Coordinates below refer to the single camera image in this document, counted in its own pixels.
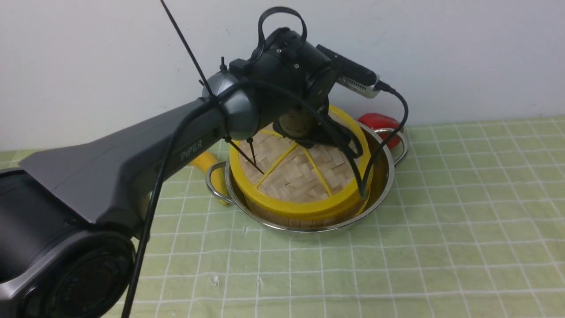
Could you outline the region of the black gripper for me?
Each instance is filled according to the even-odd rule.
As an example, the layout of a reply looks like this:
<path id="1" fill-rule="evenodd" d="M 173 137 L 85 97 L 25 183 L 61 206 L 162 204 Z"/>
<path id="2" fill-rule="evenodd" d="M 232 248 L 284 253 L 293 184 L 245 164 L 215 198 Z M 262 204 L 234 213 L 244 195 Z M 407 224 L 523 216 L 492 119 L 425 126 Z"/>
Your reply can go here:
<path id="1" fill-rule="evenodd" d="M 230 62 L 229 72 L 232 83 L 262 83 L 245 95 L 254 111 L 252 128 L 270 125 L 305 148 L 339 146 L 339 124 L 329 116 L 328 99 L 338 72 L 302 34 L 287 27 L 276 29 L 249 59 Z"/>

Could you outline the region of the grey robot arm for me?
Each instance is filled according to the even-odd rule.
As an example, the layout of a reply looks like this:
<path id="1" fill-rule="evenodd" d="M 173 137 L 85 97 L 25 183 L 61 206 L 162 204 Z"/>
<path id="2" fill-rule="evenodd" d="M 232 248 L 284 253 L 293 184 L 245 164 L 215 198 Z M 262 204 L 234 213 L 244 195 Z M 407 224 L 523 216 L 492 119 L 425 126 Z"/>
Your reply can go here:
<path id="1" fill-rule="evenodd" d="M 275 30 L 196 100 L 101 139 L 38 151 L 1 171 L 1 316 L 100 318 L 135 270 L 149 194 L 220 139 L 246 140 L 298 106 L 320 107 L 335 73 L 321 45 Z"/>

